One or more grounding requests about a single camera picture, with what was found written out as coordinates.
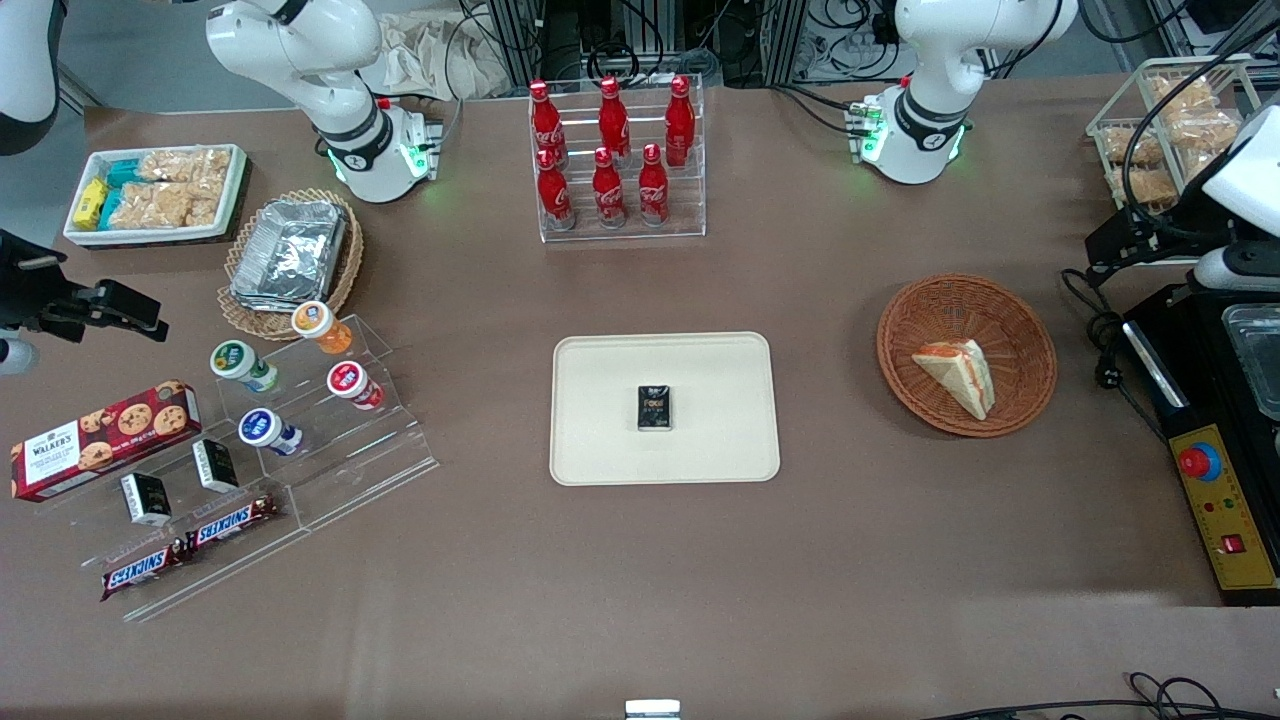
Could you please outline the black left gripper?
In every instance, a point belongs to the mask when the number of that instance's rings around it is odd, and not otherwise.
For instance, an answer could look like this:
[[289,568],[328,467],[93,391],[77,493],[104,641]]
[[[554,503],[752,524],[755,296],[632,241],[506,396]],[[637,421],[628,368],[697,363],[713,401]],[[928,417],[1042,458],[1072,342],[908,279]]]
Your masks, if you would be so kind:
[[1221,208],[1172,208],[1147,219],[1108,218],[1088,234],[1087,281],[1160,263],[1194,264],[1238,240],[1234,217]]

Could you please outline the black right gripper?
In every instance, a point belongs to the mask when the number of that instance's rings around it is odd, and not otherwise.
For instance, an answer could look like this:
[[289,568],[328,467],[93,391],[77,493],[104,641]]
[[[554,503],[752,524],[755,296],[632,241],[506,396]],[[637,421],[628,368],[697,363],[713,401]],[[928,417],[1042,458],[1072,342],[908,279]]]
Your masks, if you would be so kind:
[[[154,342],[165,342],[169,325],[160,322],[161,304],[119,281],[99,282],[95,315],[79,296],[84,288],[61,270],[63,252],[41,247],[8,231],[1,232],[1,328],[52,334],[82,343],[86,329],[128,331]],[[142,325],[155,325],[151,328]]]

